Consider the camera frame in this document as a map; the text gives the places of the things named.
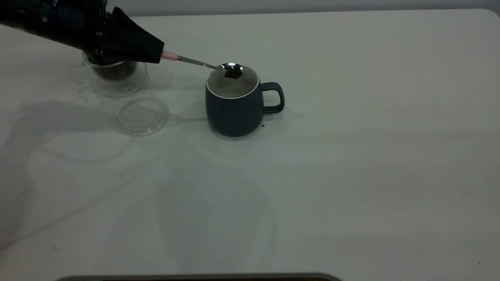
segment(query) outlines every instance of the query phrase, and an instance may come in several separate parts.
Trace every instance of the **mug rim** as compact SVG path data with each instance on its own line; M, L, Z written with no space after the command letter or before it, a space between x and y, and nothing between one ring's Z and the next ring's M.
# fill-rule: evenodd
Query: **mug rim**
M253 71L253 73L255 73L255 75L257 76L257 83L255 83L255 87L253 87L253 89L251 91L249 91L248 93L244 94L244 95L241 95L241 96L237 96L237 97L224 97L224 96L220 96L216 93L214 93L210 87L209 87L209 79L207 78L206 81L205 81L205 87L208 89L208 91L210 92L210 94L216 96L217 98L221 98L221 99L224 99L224 100L237 100L237 99L242 99L248 95L250 95L251 93L253 93L257 87L261 84L261 78L259 77L259 74L257 72L255 72L255 70L253 70L252 68L250 68L248 65L243 65L244 68L249 68Z

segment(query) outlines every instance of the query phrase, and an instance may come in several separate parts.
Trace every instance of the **pink spoon handle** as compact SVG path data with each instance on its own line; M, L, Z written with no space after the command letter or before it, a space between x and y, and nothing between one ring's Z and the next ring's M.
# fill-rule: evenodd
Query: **pink spoon handle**
M162 51L161 52L161 58L166 59L166 60L171 60L171 61L178 61L179 60L179 55L176 53L173 53L171 51Z

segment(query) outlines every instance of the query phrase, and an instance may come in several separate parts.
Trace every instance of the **mug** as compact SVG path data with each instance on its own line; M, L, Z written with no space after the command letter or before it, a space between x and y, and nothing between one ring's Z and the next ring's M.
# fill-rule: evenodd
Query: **mug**
M69 70L73 82L91 87L110 98L122 98L137 92L147 75L144 62L120 61L99 65L89 61L85 53L82 63L73 65Z
M263 92L276 91L279 104L264 106ZM261 83L257 73L244 66L238 79L213 71L205 84L206 115L210 125L222 135L242 137L253 132L264 114L279 113L285 107L283 89L278 83Z

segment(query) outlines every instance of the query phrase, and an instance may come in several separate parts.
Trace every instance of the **spoon handle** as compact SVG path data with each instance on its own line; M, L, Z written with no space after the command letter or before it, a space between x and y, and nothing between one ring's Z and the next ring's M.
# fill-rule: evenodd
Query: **spoon handle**
M180 55L178 55L176 53L173 53L171 51L166 51L166 50L164 50L161 53L161 58L162 59L171 60L171 61L181 61L181 62L185 62L185 63L188 63L188 64L193 64L193 65L198 65L198 66L202 66L202 67L207 67L207 68L211 68L211 69L214 69L214 70L217 70L217 71L220 69L220 67L213 66L211 64L204 63L204 62L199 61L199 60L194 60L194 59L190 59L190 58L187 58L187 57L183 57L183 56L180 56Z
M211 68L211 69L214 69L214 70L219 70L220 69L220 67L213 66L211 64L208 64L208 63L205 63L205 62L202 62L202 61L199 61L199 60L190 59L190 58L183 57L183 56L179 56L177 58L177 60L181 61L181 62L188 63L188 64L199 65L199 66Z

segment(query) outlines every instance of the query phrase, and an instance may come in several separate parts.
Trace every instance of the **mug handle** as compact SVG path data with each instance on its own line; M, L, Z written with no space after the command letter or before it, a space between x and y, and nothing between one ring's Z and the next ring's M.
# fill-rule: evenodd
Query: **mug handle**
M264 106L264 114L273 114L281 112L285 108L285 96L283 95L283 89L280 84L276 82L267 82L261 84L262 92L265 91L276 91L279 94L279 104L275 106Z

